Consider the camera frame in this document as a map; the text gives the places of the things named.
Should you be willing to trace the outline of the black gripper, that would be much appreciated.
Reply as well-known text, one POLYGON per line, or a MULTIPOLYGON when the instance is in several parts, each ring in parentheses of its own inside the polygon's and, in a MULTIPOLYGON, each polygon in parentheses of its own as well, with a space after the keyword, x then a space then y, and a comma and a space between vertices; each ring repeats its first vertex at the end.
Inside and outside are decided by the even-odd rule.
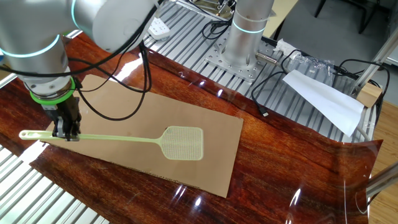
POLYGON ((70 96, 58 104, 62 118, 58 118, 53 130, 53 136, 66 141, 78 139, 80 132, 81 114, 79 110, 79 97, 70 96))

